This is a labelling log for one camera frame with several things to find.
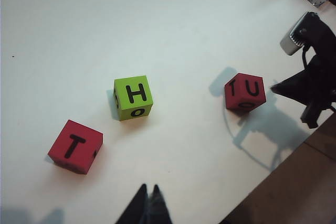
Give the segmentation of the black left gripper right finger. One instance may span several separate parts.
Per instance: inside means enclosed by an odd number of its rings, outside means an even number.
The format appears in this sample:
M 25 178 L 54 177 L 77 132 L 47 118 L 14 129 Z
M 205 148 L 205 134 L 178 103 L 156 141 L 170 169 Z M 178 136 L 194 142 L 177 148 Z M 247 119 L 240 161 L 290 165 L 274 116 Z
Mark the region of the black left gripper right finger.
M 154 185 L 152 194 L 149 196 L 147 223 L 172 224 L 169 210 L 164 197 L 157 184 Z

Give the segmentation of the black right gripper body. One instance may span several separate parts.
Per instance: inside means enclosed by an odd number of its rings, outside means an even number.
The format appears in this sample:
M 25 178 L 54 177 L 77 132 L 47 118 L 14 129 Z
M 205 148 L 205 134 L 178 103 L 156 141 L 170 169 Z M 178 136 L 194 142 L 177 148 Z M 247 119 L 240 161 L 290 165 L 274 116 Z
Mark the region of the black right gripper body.
M 316 53 L 308 63 L 307 105 L 327 109 L 335 102 L 335 34 L 314 12 L 308 13 L 306 30 L 307 44 Z

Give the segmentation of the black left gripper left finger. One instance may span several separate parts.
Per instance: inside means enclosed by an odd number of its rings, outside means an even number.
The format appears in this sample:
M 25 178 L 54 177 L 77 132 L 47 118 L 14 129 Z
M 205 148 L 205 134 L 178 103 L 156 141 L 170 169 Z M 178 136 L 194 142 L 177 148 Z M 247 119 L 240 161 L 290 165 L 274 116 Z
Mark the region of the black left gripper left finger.
M 116 223 L 140 223 L 146 209 L 147 199 L 147 187 L 146 184 L 142 184 Z

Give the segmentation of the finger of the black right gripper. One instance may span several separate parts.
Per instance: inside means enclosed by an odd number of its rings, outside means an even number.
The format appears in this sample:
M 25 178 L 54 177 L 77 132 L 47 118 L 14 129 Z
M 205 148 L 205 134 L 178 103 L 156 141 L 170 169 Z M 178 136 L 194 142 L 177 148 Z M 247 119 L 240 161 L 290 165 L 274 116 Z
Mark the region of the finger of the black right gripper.
M 311 101 L 308 103 L 304 109 L 300 119 L 302 123 L 305 123 L 308 128 L 315 129 L 318 127 L 317 120 L 323 110 L 326 110 L 328 107 L 319 101 Z
M 288 79 L 274 84 L 271 91 L 297 102 L 311 102 L 319 98 L 316 77 L 319 73 L 319 59 L 312 58 L 307 68 Z

